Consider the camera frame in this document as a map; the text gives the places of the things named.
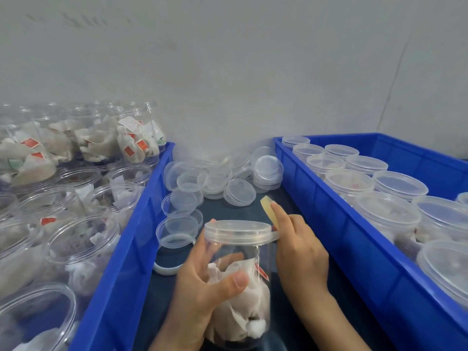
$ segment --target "blue plastic crate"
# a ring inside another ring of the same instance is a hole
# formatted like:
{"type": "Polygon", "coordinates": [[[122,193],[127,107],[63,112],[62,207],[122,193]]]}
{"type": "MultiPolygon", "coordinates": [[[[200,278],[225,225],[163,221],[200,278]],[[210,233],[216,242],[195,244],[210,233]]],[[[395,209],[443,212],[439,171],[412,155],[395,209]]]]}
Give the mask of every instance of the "blue plastic crate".
{"type": "MultiPolygon", "coordinates": [[[[309,136],[343,144],[424,182],[430,195],[468,191],[468,163],[380,133],[309,136]]],[[[468,313],[275,138],[283,186],[399,350],[468,350],[468,313]]]]}
{"type": "Polygon", "coordinates": [[[120,237],[69,351],[132,349],[159,243],[155,231],[165,218],[164,167],[172,161],[169,143],[120,237]]]}

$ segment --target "fingernail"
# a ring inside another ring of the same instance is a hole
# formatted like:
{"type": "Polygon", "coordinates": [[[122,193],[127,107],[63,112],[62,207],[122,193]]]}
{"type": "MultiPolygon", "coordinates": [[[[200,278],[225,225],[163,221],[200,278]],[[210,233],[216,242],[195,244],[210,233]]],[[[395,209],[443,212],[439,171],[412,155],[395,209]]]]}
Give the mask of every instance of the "fingernail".
{"type": "Polygon", "coordinates": [[[249,277],[242,271],[236,272],[234,283],[238,288],[245,287],[249,283],[249,277]]]}

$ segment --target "hand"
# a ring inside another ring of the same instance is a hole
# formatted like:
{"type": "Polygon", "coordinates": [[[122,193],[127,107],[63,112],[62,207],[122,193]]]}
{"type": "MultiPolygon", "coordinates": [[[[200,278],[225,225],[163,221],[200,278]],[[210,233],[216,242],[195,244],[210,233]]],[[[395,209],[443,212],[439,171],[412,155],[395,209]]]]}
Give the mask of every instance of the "hand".
{"type": "Polygon", "coordinates": [[[271,204],[278,220],[279,240],[276,266],[281,286],[301,317],[329,297],[328,253],[304,218],[287,215],[276,202],[271,204]]]}
{"type": "MultiPolygon", "coordinates": [[[[207,283],[206,268],[218,249],[219,245],[207,247],[203,231],[177,274],[169,311],[150,351],[199,350],[213,310],[247,287],[249,276],[243,271],[237,271],[218,283],[207,283]]],[[[237,255],[222,258],[218,262],[220,269],[243,258],[242,254],[237,255]]]]}

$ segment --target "white wall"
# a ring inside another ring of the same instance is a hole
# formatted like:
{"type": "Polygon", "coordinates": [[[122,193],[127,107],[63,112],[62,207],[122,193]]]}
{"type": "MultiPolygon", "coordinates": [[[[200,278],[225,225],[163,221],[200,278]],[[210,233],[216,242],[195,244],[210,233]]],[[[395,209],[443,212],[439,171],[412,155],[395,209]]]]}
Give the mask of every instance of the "white wall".
{"type": "Polygon", "coordinates": [[[459,153],[465,11],[462,0],[3,0],[0,100],[156,100],[168,138],[198,156],[378,127],[459,153]]]}
{"type": "Polygon", "coordinates": [[[379,129],[468,158],[468,0],[421,0],[379,129]]]}

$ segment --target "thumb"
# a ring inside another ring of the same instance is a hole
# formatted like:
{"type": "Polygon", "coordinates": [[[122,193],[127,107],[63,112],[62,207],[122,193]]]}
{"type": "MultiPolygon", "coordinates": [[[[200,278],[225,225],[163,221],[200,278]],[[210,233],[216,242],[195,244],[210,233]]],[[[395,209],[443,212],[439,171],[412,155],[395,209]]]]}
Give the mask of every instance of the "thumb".
{"type": "Polygon", "coordinates": [[[237,271],[208,287],[206,303],[215,308],[221,303],[240,295],[249,284],[249,275],[244,271],[237,271]]]}

